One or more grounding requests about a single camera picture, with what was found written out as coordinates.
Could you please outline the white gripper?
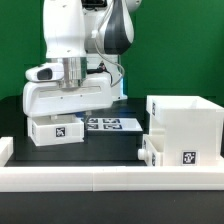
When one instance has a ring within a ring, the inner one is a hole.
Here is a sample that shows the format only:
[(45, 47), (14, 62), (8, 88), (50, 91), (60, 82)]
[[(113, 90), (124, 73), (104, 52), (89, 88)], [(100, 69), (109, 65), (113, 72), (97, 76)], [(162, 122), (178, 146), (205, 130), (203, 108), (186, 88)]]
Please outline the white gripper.
[(97, 110), (112, 103), (110, 75), (106, 72), (88, 75), (78, 88), (63, 89), (57, 81), (28, 82), (23, 91), (23, 111), (28, 117)]

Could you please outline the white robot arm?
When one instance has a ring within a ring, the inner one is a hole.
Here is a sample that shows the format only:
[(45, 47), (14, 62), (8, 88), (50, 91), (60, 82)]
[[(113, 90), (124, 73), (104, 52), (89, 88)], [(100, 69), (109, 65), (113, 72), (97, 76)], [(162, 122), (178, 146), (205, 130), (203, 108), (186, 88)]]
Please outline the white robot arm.
[(26, 71), (23, 111), (29, 117), (108, 108), (116, 83), (89, 73), (87, 57), (121, 55), (134, 40), (130, 13), (142, 0), (44, 0), (47, 62)]

